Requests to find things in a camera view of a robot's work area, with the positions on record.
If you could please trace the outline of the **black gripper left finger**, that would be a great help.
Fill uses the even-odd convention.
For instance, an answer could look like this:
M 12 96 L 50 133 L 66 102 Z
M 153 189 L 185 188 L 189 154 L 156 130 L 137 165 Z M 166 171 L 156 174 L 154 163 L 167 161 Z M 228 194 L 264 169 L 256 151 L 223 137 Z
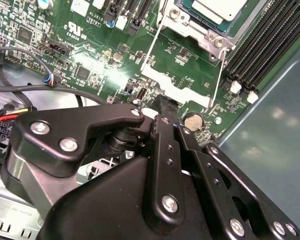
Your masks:
M 5 161 L 9 190 L 45 220 L 65 195 L 136 158 L 149 158 L 156 133 L 175 139 L 173 101 L 149 110 L 128 103 L 28 112 L 16 118 Z

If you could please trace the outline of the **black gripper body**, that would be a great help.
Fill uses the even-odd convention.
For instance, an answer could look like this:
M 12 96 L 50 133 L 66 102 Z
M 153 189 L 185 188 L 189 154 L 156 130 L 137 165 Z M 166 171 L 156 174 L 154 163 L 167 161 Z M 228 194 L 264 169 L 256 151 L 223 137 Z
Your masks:
M 154 135 L 152 156 L 120 164 L 62 197 L 50 210 L 40 240 L 172 240 L 185 223 L 181 146 Z

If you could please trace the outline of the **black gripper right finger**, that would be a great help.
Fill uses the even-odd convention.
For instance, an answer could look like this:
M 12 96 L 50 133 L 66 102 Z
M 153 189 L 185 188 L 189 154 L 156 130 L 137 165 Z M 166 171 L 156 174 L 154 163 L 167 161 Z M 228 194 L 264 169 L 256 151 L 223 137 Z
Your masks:
M 179 124 L 185 222 L 172 240 L 300 240 L 293 221 L 214 142 L 199 144 Z

